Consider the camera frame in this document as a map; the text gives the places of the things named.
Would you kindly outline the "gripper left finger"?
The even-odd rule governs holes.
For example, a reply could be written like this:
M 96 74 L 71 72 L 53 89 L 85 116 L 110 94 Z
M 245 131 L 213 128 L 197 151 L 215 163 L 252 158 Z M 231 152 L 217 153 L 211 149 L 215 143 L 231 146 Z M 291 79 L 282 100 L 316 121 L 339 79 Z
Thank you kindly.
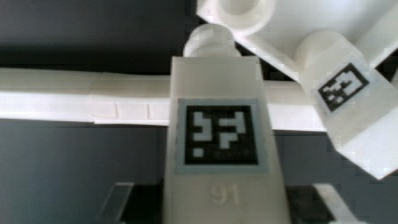
M 110 190 L 94 224 L 124 224 L 122 213 L 135 183 L 119 182 Z

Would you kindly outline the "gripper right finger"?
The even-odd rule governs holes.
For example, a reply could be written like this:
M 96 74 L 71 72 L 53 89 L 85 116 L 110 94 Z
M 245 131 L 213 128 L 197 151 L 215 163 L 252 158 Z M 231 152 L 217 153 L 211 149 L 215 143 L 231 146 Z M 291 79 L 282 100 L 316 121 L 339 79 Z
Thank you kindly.
M 316 183 L 313 187 L 334 217 L 334 220 L 328 222 L 328 224 L 368 224 L 353 216 L 334 186 L 325 183 Z

